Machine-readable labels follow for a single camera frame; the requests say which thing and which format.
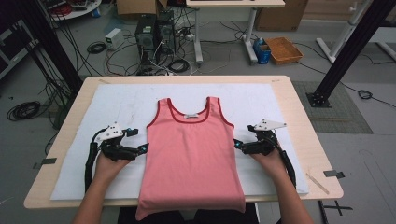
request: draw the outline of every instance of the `tank top neckline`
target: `tank top neckline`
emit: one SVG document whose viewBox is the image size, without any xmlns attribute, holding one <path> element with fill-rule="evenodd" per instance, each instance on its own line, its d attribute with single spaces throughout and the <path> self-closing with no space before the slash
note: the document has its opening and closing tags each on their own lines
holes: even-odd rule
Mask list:
<svg viewBox="0 0 396 224">
<path fill-rule="evenodd" d="M 179 110 L 177 110 L 175 108 L 175 106 L 172 104 L 172 100 L 170 98 L 168 98 L 166 100 L 166 102 L 168 103 L 168 109 L 171 112 L 173 120 L 178 122 L 178 123 L 184 123 L 184 124 L 202 123 L 202 122 L 205 122 L 207 120 L 207 118 L 209 117 L 209 113 L 210 113 L 210 97 L 206 98 L 205 108 L 201 112 L 197 113 L 198 115 L 202 115 L 202 114 L 205 113 L 204 119 L 198 120 L 198 121 L 186 121 L 186 120 L 177 119 L 177 117 L 175 116 L 175 112 L 178 113 L 179 115 L 182 115 L 182 116 L 184 116 L 185 114 L 181 113 Z"/>
</svg>

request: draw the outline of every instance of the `human arm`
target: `human arm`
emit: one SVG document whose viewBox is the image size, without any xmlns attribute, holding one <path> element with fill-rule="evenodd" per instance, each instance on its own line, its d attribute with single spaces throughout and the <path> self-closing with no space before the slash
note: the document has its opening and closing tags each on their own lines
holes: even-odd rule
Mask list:
<svg viewBox="0 0 396 224">
<path fill-rule="evenodd" d="M 100 223 L 103 201 L 107 188 L 117 176 L 119 171 L 130 161 L 112 161 L 100 153 L 96 161 L 95 176 L 85 193 L 84 199 L 79 206 L 73 224 Z"/>
<path fill-rule="evenodd" d="M 262 166 L 275 184 L 282 224 L 314 223 L 290 181 L 279 152 L 273 150 L 267 156 L 250 156 Z"/>
</svg>

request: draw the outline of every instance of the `human hand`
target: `human hand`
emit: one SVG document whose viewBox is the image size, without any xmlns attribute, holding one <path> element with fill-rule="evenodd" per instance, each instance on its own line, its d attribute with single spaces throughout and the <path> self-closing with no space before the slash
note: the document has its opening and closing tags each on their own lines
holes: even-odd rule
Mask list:
<svg viewBox="0 0 396 224">
<path fill-rule="evenodd" d="M 262 166 L 272 179 L 287 174 L 285 165 L 276 149 L 266 156 L 262 154 L 250 154 L 250 156 Z"/>
<path fill-rule="evenodd" d="M 95 176 L 92 181 L 100 181 L 102 184 L 110 184 L 117 174 L 124 168 L 130 161 L 119 160 L 113 161 L 106 157 L 102 152 L 96 160 Z"/>
</svg>

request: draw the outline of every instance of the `white desk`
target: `white desk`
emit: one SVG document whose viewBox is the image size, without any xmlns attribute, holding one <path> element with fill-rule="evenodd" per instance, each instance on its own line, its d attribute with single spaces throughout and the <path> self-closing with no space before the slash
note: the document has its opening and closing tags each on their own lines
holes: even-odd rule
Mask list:
<svg viewBox="0 0 396 224">
<path fill-rule="evenodd" d="M 101 2 L 102 0 L 95 0 L 94 2 L 89 1 L 87 5 L 87 9 L 85 10 L 73 10 L 70 14 L 65 16 L 51 15 L 51 17 L 54 21 L 64 21 L 64 20 L 80 17 L 87 13 L 92 12 L 94 9 L 100 6 Z"/>
<path fill-rule="evenodd" d="M 185 84 L 185 83 L 266 83 L 274 90 L 284 120 L 288 123 L 291 141 L 307 179 L 309 193 L 303 200 L 335 199 L 343 196 L 343 190 L 334 177 L 326 177 L 323 171 L 332 166 L 318 140 L 291 81 L 285 76 L 210 76 L 210 77 L 89 77 L 84 81 L 78 96 L 70 109 L 64 125 L 59 131 L 48 158 L 57 158 L 54 164 L 43 165 L 35 183 L 24 202 L 27 208 L 76 207 L 80 200 L 53 201 L 50 195 L 60 174 L 65 155 L 74 141 L 78 127 L 91 104 L 92 97 L 100 84 Z M 247 202 L 276 201 L 275 195 L 246 197 Z M 137 205 L 137 200 L 105 200 L 105 205 Z"/>
<path fill-rule="evenodd" d="M 253 47 L 250 42 L 251 32 L 253 30 L 254 20 L 256 18 L 256 12 L 258 7 L 283 7 L 285 2 L 283 0 L 239 0 L 239 1 L 191 1 L 187 0 L 187 6 L 195 8 L 195 39 L 194 39 L 194 49 L 195 49 L 195 61 L 200 66 L 204 62 L 201 50 L 201 42 L 199 39 L 199 21 L 200 8 L 211 7 L 221 10 L 225 7 L 237 7 L 237 8 L 251 8 L 248 16 L 248 28 L 247 33 L 243 35 L 243 41 L 247 49 L 247 53 L 250 58 L 250 64 L 257 63 L 256 54 L 253 51 Z"/>
</svg>

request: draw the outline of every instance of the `blue bottle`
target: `blue bottle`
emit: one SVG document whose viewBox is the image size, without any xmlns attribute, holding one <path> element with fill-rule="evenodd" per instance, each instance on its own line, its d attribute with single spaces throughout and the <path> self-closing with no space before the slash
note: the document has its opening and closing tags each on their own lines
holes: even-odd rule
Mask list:
<svg viewBox="0 0 396 224">
<path fill-rule="evenodd" d="M 253 49 L 257 56 L 257 63 L 264 64 L 269 62 L 271 50 L 262 37 L 254 41 Z"/>
</svg>

